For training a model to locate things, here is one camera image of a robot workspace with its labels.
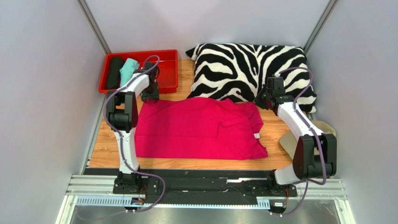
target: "gray floor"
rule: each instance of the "gray floor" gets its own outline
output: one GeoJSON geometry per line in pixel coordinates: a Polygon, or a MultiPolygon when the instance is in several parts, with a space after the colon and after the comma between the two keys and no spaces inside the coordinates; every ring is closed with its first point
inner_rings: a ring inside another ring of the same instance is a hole
{"type": "MultiPolygon", "coordinates": [[[[288,210],[292,210],[297,201],[290,200],[288,210]]],[[[76,207],[75,212],[83,218],[100,218],[122,211],[121,207],[86,206],[76,207]]],[[[288,217],[270,216],[264,210],[233,209],[184,209],[154,208],[143,213],[123,213],[104,220],[87,222],[78,217],[71,224],[339,224],[339,218],[333,200],[304,201],[301,208],[288,217]]]]}

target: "folded teal towel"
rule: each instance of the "folded teal towel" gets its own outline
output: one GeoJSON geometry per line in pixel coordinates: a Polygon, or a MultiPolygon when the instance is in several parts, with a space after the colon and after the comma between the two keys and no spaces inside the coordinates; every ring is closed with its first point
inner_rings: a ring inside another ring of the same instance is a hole
{"type": "Polygon", "coordinates": [[[138,61],[128,58],[120,69],[120,87],[124,86],[133,76],[133,72],[140,67],[138,61]]]}

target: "wooden table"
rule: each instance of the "wooden table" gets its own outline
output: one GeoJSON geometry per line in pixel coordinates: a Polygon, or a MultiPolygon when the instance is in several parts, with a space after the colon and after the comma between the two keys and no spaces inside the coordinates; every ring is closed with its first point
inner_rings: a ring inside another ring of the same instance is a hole
{"type": "MultiPolygon", "coordinates": [[[[161,94],[160,99],[183,100],[190,93],[193,83],[193,61],[179,62],[178,88],[176,93],[161,94]]],[[[138,111],[142,101],[137,99],[138,111]]],[[[138,158],[141,168],[183,168],[183,169],[277,169],[291,164],[289,155],[279,144],[282,135],[289,131],[287,125],[272,111],[259,108],[264,125],[260,131],[260,142],[267,147],[268,157],[256,160],[205,160],[205,159],[162,159],[138,158]]],[[[118,168],[119,152],[113,131],[102,120],[89,167],[118,168]]]]}

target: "white wall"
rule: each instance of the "white wall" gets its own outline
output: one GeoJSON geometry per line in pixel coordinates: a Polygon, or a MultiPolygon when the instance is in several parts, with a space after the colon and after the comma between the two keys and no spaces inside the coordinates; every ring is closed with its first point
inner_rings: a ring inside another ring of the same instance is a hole
{"type": "Polygon", "coordinates": [[[103,99],[104,54],[73,0],[2,0],[0,32],[0,223],[53,224],[103,99]]]}
{"type": "Polygon", "coordinates": [[[112,52],[243,42],[303,47],[328,0],[87,0],[112,52]]]}
{"type": "Polygon", "coordinates": [[[359,224],[397,221],[397,12],[396,0],[341,0],[308,55],[359,224]]]}

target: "pillow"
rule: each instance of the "pillow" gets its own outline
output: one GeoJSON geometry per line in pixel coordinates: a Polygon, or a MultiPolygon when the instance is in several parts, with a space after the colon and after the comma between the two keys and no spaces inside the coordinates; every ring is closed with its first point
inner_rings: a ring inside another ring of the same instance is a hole
{"type": "MultiPolygon", "coordinates": [[[[251,102],[266,78],[290,67],[307,68],[301,47],[239,43],[201,44],[187,51],[195,61],[195,79],[188,98],[207,97],[233,102],[251,102]]],[[[291,70],[280,76],[287,95],[296,97],[309,83],[305,70],[291,70]]],[[[297,100],[302,111],[313,113],[316,94],[312,86],[297,100]]]]}

